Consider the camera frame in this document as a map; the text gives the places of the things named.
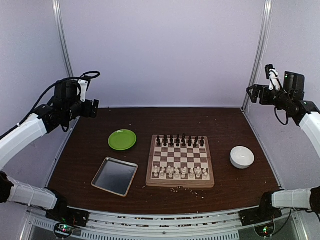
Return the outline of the metal tray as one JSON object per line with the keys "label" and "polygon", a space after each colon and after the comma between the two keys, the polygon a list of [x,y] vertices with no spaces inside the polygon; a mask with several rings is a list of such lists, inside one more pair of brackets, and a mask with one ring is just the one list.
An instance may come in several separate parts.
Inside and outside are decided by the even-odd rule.
{"label": "metal tray", "polygon": [[106,157],[91,181],[91,185],[99,190],[126,197],[137,170],[136,163]]}

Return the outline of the white chess king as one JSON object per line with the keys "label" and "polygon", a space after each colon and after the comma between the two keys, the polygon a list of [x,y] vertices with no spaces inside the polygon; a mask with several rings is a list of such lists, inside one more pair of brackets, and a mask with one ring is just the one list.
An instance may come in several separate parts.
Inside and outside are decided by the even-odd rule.
{"label": "white chess king", "polygon": [[185,179],[186,178],[186,174],[188,172],[188,169],[186,167],[184,167],[182,170],[181,170],[181,179]]}

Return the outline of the white chess queen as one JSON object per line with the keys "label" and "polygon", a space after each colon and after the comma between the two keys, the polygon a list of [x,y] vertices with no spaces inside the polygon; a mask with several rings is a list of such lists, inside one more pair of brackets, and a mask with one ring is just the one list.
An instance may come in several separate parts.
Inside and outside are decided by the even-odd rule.
{"label": "white chess queen", "polygon": [[176,168],[174,170],[174,178],[175,179],[179,179],[180,178],[180,170],[178,168]]}

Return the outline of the white chess knight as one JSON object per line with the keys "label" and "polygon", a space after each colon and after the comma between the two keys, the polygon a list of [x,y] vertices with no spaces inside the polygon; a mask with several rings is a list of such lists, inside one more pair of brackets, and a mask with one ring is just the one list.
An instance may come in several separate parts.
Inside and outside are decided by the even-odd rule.
{"label": "white chess knight", "polygon": [[159,173],[159,178],[163,179],[164,177],[165,177],[165,172],[161,170]]}

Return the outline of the white chess bishop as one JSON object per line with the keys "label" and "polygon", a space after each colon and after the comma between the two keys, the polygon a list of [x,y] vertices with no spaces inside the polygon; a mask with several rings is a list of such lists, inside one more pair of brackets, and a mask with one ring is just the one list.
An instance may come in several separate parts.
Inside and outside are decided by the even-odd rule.
{"label": "white chess bishop", "polygon": [[170,172],[168,173],[168,178],[169,178],[169,179],[172,179],[172,178],[173,178],[173,171],[170,171]]}

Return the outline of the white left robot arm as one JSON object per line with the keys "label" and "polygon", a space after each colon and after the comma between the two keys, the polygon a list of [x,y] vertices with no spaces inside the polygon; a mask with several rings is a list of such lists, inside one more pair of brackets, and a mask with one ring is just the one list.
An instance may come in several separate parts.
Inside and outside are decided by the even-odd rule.
{"label": "white left robot arm", "polygon": [[[0,168],[5,166],[34,141],[51,133],[58,127],[63,132],[70,129],[70,122],[78,117],[96,118],[99,101],[86,97],[90,83],[101,75],[99,71],[88,71],[80,77],[67,77],[50,85],[41,95],[50,90],[53,96],[46,104],[37,100],[30,112],[14,127],[0,137]],[[59,222],[73,218],[68,201],[58,192],[32,186],[0,172],[0,202],[18,203],[38,207]]]}

